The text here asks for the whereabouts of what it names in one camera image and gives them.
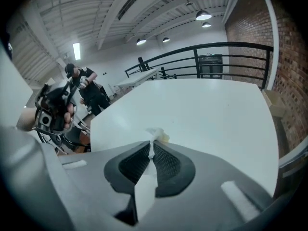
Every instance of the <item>black cabinet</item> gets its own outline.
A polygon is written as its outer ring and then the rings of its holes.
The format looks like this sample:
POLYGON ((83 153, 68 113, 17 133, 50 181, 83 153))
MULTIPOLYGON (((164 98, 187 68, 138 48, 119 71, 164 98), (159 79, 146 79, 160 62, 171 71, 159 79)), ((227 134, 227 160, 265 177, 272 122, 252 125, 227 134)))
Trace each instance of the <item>black cabinet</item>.
POLYGON ((201 78, 222 79, 222 75, 215 75, 213 73, 222 74, 222 56, 221 54, 204 55, 199 58, 201 78))

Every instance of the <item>man in black shirt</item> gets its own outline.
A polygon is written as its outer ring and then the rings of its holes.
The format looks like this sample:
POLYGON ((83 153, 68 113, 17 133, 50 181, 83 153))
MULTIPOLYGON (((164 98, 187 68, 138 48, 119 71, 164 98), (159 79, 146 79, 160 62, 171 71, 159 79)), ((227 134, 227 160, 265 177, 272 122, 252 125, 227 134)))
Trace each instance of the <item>man in black shirt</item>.
POLYGON ((65 67, 65 72, 68 78, 72 77, 73 84, 79 88, 82 97, 80 103, 90 105, 93 114, 97 116, 101 112, 99 106, 106 109, 110 105, 96 84, 93 83, 97 74, 91 69, 86 67, 80 69, 73 64, 68 64, 65 67))

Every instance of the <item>ceiling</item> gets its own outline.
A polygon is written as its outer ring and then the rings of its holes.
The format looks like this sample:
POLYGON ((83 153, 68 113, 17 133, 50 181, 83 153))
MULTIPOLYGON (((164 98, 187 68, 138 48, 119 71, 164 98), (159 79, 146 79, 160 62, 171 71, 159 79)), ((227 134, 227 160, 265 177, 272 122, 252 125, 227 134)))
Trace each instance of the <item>ceiling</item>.
POLYGON ((39 85, 59 64, 75 62, 73 43, 80 42, 86 52, 155 39, 194 21, 201 9, 223 18, 228 1, 34 0, 9 23, 13 62, 28 83, 39 85), (193 4, 186 6, 187 1, 193 4))

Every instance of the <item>black metal railing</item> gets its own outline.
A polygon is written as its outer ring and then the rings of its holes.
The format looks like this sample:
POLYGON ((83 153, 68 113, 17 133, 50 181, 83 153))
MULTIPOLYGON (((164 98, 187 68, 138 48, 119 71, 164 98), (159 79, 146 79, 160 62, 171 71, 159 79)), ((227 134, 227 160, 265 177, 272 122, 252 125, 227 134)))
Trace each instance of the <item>black metal railing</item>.
MULTIPOLYGON (((265 85, 266 85, 267 78, 268 78, 268 74, 269 74, 270 53, 271 52, 273 52, 273 47, 271 47, 271 46, 262 45, 262 44, 254 44, 254 43, 246 43, 246 42, 218 42, 218 43, 200 44, 200 45, 194 45, 194 46, 181 48, 181 49, 178 49, 178 50, 175 50, 175 51, 167 52, 165 54, 156 56, 154 58, 151 58, 147 61, 144 61, 140 64, 137 64, 137 65, 125 70, 125 73, 126 73, 127 77, 129 78, 129 76, 132 75, 132 74, 135 74, 135 73, 138 73, 138 72, 143 72, 144 68, 142 68, 141 66, 144 67, 144 65, 147 65, 147 68, 145 70, 154 69, 156 67, 162 66, 162 67, 160 67, 160 71, 159 71, 162 79, 177 78, 177 77, 180 77, 180 76, 197 76, 197 78, 203 78, 203 76, 210 76, 210 78, 213 78, 213 76, 246 77, 246 78, 262 80, 262 85, 259 88, 264 89, 265 85), (232 55, 232 54, 219 54, 219 57, 242 57, 242 58, 251 58, 251 59, 261 60, 261 61, 265 62, 265 67, 263 68, 263 67, 255 67, 255 66, 240 65, 240 64, 200 64, 199 59, 204 57, 204 56, 199 56, 197 50, 198 49, 204 49, 204 48, 215 48, 215 47, 244 47, 244 48, 253 48, 253 49, 264 50, 264 51, 266 51, 266 57, 265 58, 256 57, 256 56, 249 56, 249 55, 232 55), (182 58, 182 59, 178 59, 178 60, 174 60, 174 61, 165 62, 165 63, 162 63, 162 64, 148 66, 148 63, 151 63, 155 60, 162 59, 164 57, 171 56, 171 55, 174 55, 174 54, 178 54, 178 53, 181 53, 181 52, 186 52, 186 51, 193 51, 194 57, 182 58), (166 64, 176 63, 176 62, 186 61, 186 60, 192 60, 192 59, 195 60, 195 65, 175 67, 175 68, 169 68, 169 69, 165 69, 163 67, 163 65, 165 66, 166 64), (240 74, 230 74, 230 73, 212 73, 212 72, 203 73, 200 69, 200 67, 202 67, 202 66, 209 66, 210 68, 212 68, 214 66, 250 68, 250 69, 264 71, 264 74, 261 77, 261 76, 240 75, 240 74), (174 74, 174 75, 168 75, 166 73, 166 71, 184 69, 184 68, 195 68, 196 73, 174 74)), ((208 57, 217 57, 217 56, 218 55, 216 54, 216 55, 207 55, 206 57, 208 58, 208 57)))

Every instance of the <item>brick wall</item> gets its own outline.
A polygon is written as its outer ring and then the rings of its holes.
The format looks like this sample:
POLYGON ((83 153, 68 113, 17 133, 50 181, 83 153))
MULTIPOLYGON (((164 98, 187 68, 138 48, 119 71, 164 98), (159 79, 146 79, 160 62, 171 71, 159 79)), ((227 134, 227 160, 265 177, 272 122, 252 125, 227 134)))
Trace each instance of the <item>brick wall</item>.
MULTIPOLYGON (((288 110, 282 119, 290 150, 308 135, 308 48, 291 16, 272 0, 279 30, 279 64, 273 90, 282 95, 288 110)), ((238 0, 225 24, 228 41, 253 42, 273 46, 270 15, 264 0, 238 0)), ((260 50, 229 48, 230 54, 265 57, 260 50)), ((230 64, 264 67, 261 60, 230 58, 230 64)), ((230 68, 231 73, 262 76, 262 71, 230 68)), ((233 80, 256 83, 259 80, 233 77, 233 80)))

